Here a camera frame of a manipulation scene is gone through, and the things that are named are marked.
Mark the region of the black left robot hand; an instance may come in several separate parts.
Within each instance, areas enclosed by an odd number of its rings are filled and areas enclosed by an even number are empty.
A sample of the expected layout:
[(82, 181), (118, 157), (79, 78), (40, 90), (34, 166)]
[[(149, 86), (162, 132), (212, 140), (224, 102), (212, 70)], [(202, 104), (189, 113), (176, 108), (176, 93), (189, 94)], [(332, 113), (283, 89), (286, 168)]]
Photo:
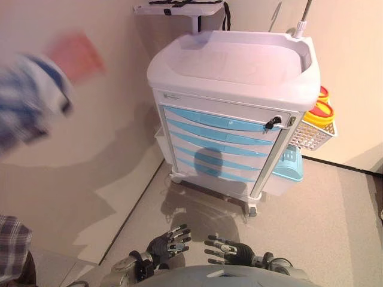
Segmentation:
[(187, 242), (191, 241), (191, 229), (181, 224), (153, 239), (147, 252), (151, 255), (155, 267), (166, 264), (167, 261), (189, 250)]

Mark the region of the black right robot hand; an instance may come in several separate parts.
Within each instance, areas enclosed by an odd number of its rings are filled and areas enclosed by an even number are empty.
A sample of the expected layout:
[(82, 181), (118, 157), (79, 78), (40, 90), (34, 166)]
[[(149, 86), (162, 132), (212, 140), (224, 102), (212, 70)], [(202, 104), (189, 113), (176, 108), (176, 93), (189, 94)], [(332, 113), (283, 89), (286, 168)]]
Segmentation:
[(246, 244), (214, 235), (209, 235), (204, 244), (210, 247), (204, 250), (207, 255), (212, 255), (212, 258), (208, 258), (210, 264), (254, 267), (255, 253)]

